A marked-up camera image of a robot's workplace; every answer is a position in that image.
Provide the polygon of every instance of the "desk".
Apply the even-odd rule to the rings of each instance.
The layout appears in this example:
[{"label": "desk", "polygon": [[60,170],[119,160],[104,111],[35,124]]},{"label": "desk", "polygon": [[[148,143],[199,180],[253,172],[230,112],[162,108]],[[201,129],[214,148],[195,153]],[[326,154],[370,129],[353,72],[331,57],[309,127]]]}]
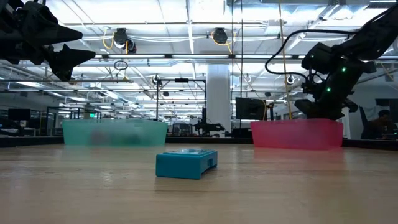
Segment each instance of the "desk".
[{"label": "desk", "polygon": [[[157,178],[155,155],[215,149],[202,180]],[[398,153],[252,145],[0,149],[1,223],[395,223]]]}]

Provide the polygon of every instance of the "person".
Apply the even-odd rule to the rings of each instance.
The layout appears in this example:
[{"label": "person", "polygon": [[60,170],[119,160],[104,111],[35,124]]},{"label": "person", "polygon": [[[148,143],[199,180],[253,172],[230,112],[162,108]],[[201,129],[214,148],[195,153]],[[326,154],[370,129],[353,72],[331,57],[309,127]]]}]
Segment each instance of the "person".
[{"label": "person", "polygon": [[370,121],[365,125],[361,139],[390,140],[386,135],[394,134],[395,129],[397,129],[397,126],[390,119],[390,111],[381,110],[378,119]]}]

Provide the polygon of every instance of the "teal box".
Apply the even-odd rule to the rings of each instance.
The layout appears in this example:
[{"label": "teal box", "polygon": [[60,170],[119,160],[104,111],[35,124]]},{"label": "teal box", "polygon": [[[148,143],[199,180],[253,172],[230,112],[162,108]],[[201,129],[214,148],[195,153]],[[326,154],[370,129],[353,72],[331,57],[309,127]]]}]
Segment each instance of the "teal box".
[{"label": "teal box", "polygon": [[201,174],[217,167],[217,151],[182,149],[156,155],[156,176],[200,179]]},{"label": "teal box", "polygon": [[143,119],[63,120],[63,138],[70,146],[163,146],[167,123]]}]

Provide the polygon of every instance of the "pink plastic bin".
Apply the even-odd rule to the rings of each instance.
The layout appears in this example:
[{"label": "pink plastic bin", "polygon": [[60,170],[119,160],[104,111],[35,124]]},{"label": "pink plastic bin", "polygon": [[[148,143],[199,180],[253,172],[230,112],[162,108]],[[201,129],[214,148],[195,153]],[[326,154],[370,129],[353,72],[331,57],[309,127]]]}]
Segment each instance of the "pink plastic bin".
[{"label": "pink plastic bin", "polygon": [[343,143],[343,124],[329,119],[257,121],[251,129],[256,147],[328,150]]}]

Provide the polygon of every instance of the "translucent plastic bin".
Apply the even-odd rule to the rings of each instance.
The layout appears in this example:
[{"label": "translucent plastic bin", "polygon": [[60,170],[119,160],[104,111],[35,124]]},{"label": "translucent plastic bin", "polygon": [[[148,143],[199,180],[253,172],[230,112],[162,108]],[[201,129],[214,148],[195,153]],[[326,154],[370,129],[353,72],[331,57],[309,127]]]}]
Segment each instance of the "translucent plastic bin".
[{"label": "translucent plastic bin", "polygon": [[341,147],[343,124],[329,119],[251,123],[256,147],[325,150]]},{"label": "translucent plastic bin", "polygon": [[65,145],[161,146],[167,123],[142,119],[74,119],[63,121]]}]

